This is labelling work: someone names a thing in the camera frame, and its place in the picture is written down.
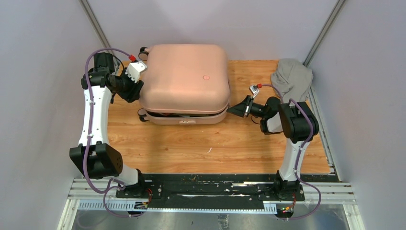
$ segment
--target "white wall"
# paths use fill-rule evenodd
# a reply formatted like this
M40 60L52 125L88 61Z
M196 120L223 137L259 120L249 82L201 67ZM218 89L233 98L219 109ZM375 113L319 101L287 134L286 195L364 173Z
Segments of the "white wall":
M348 1L311 63L330 147L368 230L406 226L405 9Z
M336 0L89 0L111 46L214 43L230 59L304 61Z
M0 31L0 228L54 230L80 174L80 78L101 45L77 0L1 1Z

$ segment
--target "wire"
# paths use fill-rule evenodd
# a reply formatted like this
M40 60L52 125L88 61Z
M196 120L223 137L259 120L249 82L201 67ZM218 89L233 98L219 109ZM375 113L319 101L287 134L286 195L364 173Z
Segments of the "wire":
M283 98L282 98L281 91L279 91L277 88L275 88L275 86L273 86L273 85L271 85L271 84L258 84L257 87L260 88L260 87L259 87L260 85L261 85L261 86L272 87L272 88L276 91L276 93L278 94L279 99L281 100L281 103L283 103Z
M122 62L118 57L116 57L116 55L113 55L113 58L115 58L117 61L120 62L121 66L123 67L123 70L122 70L122 71L124 71L124 64L123 64L123 62Z
M317 193L318 193L318 202L317 202L316 207L315 207L311 212L309 212L309 213L307 213L307 214L305 214L305 215L299 216L299 217L281 218L281 219L284 219L284 220L290 220L290 219L291 219L291 220L295 220L295 219L303 219L303 218L305 218L305 217L308 217L308 216L312 215L314 212L316 212L316 210L320 207L320 203L321 203L321 192L320 192L320 190L319 190L316 186L314 186L314 185L312 185L312 184L309 184L309 183L303 181L302 179L300 179L300 177L299 177L299 175L298 175L298 171L297 171L297 168L298 168L298 165L299 165L300 155L302 154L302 149L303 149L303 147L305 146L305 144L306 144L307 142L309 142L310 139L311 139L312 136L313 136L313 131L314 131L313 125L312 125L312 122L310 121L309 117L306 115L306 113L303 111L303 109L300 107L300 105L299 105L295 100L293 100L293 99L291 98L291 99L289 100L289 104L290 104L290 103L293 103L293 104L299 109L299 111L303 114L304 118L306 119L307 123L308 123L309 126L310 126L310 133L309 133L309 136L308 136L307 139L300 145L299 151L297 152L297 157L296 157L296 161L295 161L295 164L294 164L294 175L296 176L296 179L297 179L300 183L303 183L303 184L305 184L305 185L307 185L307 186L309 186L309 187L312 187L312 188L314 188L314 189L317 191Z
M292 195L293 195L293 204L288 206L285 210L293 209L294 205L296 205L296 194L292 193Z
M257 124L257 125L260 125L261 123L255 122L254 119L252 119L253 116L254 116L254 115L251 115L251 121L254 122L254 123Z
M90 95L90 99L93 100L93 90L91 88L91 84L90 84L90 78L89 78L89 63L90 60L93 58L93 56L101 51L105 51L105 50L114 50L114 51L118 51L121 52L125 55L127 55L129 58L131 57L130 54L120 50L120 49L116 49L116 48L102 48L102 49L98 49L96 51L94 51L92 54L90 54L90 56L88 57L88 59L86 60L86 64L85 64L85 77L86 77L86 83L88 85L88 90L89 90L89 95ZM86 143L86 148L85 148L85 153L83 156L83 175L85 176L86 181L88 182L90 188L93 189L93 191L95 191L96 193L99 194L104 194L108 192L108 189L106 188L104 191L99 190L98 188L96 188L94 186L94 184L91 182L90 177L89 177L89 173L88 173L88 167L87 167L87 162L88 162L88 156L89 156L89 149L90 149L90 143L91 143L91 138L92 138L92 125L93 125L93 101L90 101L90 115L89 115L89 126L88 126L88 141ZM125 189L125 183L123 181L117 180L115 178L112 178L109 180L108 182L108 187L110 187L111 182L116 182L118 184L120 184L122 187L120 187L120 189Z
M148 191L148 204L150 204L152 201L152 190L149 188L147 189L147 191Z
M141 216L142 214L144 214L144 212L142 212L142 213L140 213L140 214L120 215L120 214L117 214L117 213L111 211L111 210L107 207L106 196L107 196L107 193L108 193L110 190L114 189L114 188L120 189L120 187L118 187L118 186L112 186L112 187L110 187L110 188L107 188L107 189L106 189L107 192L106 192L106 193L104 194L104 196L103 196L103 205L104 205L104 208L105 208L110 214L112 214L112 215L115 216L115 217L120 217L120 218L139 217L139 216Z
M272 187L270 187L270 188L267 188L267 189L262 190L260 193L265 193L265 192L270 191L270 190L272 190L272 189L273 189L273 185L272 185Z

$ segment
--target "suitcase lid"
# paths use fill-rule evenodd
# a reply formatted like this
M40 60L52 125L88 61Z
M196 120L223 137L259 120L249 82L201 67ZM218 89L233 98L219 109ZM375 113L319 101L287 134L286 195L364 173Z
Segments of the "suitcase lid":
M141 106L155 113L215 114L227 108L227 55L216 45L157 45L142 76Z

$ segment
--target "metal pole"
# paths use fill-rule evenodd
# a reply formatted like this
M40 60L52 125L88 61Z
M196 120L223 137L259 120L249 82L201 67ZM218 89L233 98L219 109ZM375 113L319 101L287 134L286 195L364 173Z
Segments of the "metal pole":
M307 55L305 61L303 62L304 66L308 67L310 65L310 63L312 62L317 49L319 48L321 42L323 41L327 32L330 30L331 25L337 18L338 14L340 13L341 9L343 8L343 6L346 2L347 2L347 0L338 0L337 1L336 5L333 8L333 11L331 12L330 16L328 17L326 23L324 24L323 28L320 31L320 34L318 35L315 43L313 44L312 48L310 49L309 54Z
M99 22L96 19L96 16L93 13L93 10L91 9L91 6L88 2L88 0L79 0L80 4L82 5L82 8L86 14L86 16L89 19L89 22L91 23L91 25L93 26L94 31L96 32L97 36L100 39L101 44L105 47L105 48L110 48L110 43L107 40L106 35L104 34L102 28L100 27Z

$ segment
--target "gray cloth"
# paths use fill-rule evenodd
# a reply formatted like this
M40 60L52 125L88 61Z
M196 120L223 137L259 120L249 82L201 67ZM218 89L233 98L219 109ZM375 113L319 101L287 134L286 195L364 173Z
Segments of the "gray cloth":
M291 98L297 102L305 101L312 79L311 69L290 58L281 59L276 71L271 74L272 85L281 92L285 103Z

